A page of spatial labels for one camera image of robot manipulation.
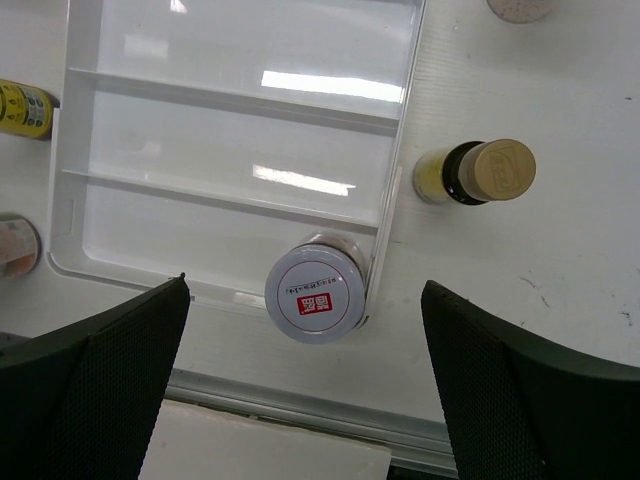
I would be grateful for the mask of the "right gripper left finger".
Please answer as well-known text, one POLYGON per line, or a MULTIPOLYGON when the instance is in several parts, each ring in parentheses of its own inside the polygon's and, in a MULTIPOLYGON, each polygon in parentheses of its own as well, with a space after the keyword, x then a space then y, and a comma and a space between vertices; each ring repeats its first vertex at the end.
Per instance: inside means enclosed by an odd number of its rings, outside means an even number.
POLYGON ((191 303, 184 276, 1 342, 4 479, 139 477, 191 303))

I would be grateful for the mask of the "short red-logo jar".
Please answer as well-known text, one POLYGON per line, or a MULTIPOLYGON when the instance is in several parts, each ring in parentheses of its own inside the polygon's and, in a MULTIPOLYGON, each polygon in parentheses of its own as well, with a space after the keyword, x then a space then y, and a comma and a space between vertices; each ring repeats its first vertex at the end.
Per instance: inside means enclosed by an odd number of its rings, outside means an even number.
POLYGON ((1 278, 32 272, 38 265, 42 242, 35 226, 24 216, 1 213, 1 278))
POLYGON ((367 298, 367 260, 350 235, 319 231, 283 255, 264 288, 270 319, 305 344, 335 342, 361 326, 367 298))

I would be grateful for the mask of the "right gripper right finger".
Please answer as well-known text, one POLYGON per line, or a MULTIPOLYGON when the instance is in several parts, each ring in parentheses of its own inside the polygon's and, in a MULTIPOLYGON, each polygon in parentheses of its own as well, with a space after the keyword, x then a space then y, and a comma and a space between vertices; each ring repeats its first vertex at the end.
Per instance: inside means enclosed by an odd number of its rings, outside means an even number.
POLYGON ((435 281, 421 312, 460 478, 638 478, 638 368, 547 340, 435 281))

